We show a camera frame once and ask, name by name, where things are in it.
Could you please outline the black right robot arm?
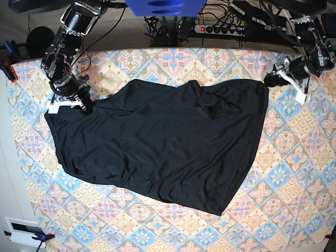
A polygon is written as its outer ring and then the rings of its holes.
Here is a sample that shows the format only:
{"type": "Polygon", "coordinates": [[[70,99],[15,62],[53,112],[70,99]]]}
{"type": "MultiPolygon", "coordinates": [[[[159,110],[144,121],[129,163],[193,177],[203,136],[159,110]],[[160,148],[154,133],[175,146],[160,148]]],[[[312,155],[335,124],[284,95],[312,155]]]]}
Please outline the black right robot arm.
{"type": "Polygon", "coordinates": [[[75,1],[62,14],[61,27],[40,65],[54,93],[49,102],[49,112],[57,113],[60,106],[80,109],[84,114],[92,112],[89,76],[73,73],[72,64],[75,55],[83,48],[84,37],[108,8],[117,6],[110,1],[75,1]]]}

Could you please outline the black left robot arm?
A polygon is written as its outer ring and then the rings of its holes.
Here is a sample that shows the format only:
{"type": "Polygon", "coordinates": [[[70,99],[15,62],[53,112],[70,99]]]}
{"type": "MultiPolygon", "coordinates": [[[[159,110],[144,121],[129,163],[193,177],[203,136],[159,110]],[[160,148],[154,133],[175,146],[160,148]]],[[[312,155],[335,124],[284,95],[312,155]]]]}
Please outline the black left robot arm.
{"type": "Polygon", "coordinates": [[[272,72],[264,78],[267,87],[291,85],[296,90],[295,100],[300,104],[310,101],[310,77],[320,75],[335,66],[335,49],[318,15],[327,9],[327,1],[259,1],[260,6],[277,31],[277,33],[295,47],[301,47],[304,54],[290,60],[284,58],[282,63],[274,64],[272,72]],[[289,23],[295,28],[294,38],[280,29],[272,7],[287,10],[292,16],[289,23]]]}

